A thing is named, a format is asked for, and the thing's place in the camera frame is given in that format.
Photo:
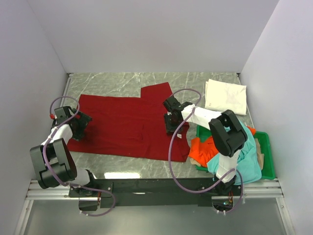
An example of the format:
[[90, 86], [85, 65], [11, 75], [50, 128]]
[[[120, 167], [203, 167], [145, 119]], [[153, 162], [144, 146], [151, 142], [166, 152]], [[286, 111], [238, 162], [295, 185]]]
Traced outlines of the red t shirt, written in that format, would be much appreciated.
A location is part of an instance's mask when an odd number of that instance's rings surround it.
[[80, 141], [69, 140], [70, 151], [185, 162], [190, 147], [185, 124], [182, 137], [170, 144], [163, 102], [172, 94], [169, 83], [141, 88], [140, 97], [83, 94], [80, 111], [92, 117]]

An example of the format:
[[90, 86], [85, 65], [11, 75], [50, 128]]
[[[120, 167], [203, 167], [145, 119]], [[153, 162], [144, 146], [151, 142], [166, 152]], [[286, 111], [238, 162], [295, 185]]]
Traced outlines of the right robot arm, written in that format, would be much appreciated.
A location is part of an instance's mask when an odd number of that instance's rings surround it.
[[[232, 110], [213, 114], [212, 111], [196, 106], [191, 102], [181, 104], [174, 96], [163, 102], [167, 113], [164, 115], [166, 132], [172, 134], [168, 164], [174, 182], [179, 188], [188, 193], [205, 193], [215, 189], [219, 195], [226, 195], [231, 191], [236, 181], [238, 157], [247, 141], [247, 133]], [[214, 184], [206, 189], [190, 190], [181, 185], [175, 177], [171, 163], [172, 145], [179, 130], [187, 122], [207, 127], [211, 131], [213, 143], [217, 148], [219, 164], [214, 175]]]

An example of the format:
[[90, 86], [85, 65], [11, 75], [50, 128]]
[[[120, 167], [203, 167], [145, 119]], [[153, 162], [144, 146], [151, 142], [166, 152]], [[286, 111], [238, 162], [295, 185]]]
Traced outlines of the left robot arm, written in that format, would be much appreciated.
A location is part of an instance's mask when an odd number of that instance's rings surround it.
[[51, 133], [38, 146], [30, 149], [30, 157], [41, 188], [55, 188], [60, 185], [54, 177], [63, 183], [80, 186], [80, 191], [87, 197], [97, 193], [98, 185], [94, 175], [87, 169], [77, 169], [67, 147], [69, 140], [80, 141], [92, 117], [63, 106], [50, 115], [53, 120]]

